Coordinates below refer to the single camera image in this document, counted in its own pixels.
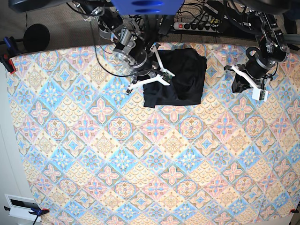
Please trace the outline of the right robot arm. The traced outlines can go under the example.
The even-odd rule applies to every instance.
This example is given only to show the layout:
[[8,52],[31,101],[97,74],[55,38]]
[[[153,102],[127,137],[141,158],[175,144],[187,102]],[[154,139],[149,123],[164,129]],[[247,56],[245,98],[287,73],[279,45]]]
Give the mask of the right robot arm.
[[120,7],[111,0],[10,0],[8,6],[18,13],[50,8],[66,4],[83,19],[97,20],[100,37],[115,43],[113,56],[132,69],[132,78],[127,94],[133,89],[145,87],[154,90],[158,85],[162,89],[172,86],[175,77],[163,65],[159,55],[157,41],[168,34],[174,15],[163,14],[159,6],[163,3],[155,0],[138,0],[133,5],[137,12],[122,16]]

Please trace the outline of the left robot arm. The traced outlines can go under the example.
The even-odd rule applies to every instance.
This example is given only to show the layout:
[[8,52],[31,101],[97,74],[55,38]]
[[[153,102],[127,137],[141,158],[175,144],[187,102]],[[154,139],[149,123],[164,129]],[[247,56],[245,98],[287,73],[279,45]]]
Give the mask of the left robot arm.
[[235,73],[232,83],[233,93],[242,93],[251,89],[252,99],[265,102],[269,95],[266,85],[273,80],[279,63],[286,61],[290,52],[274,15],[284,12],[289,6],[281,4],[278,0],[254,0],[251,2],[242,0],[241,4],[245,8],[250,8],[249,12],[241,12],[247,18],[248,27],[246,28],[229,15],[227,10],[229,3],[234,4],[232,0],[223,2],[227,19],[240,30],[253,34],[258,47],[246,49],[248,61],[245,64],[226,65],[224,70]]

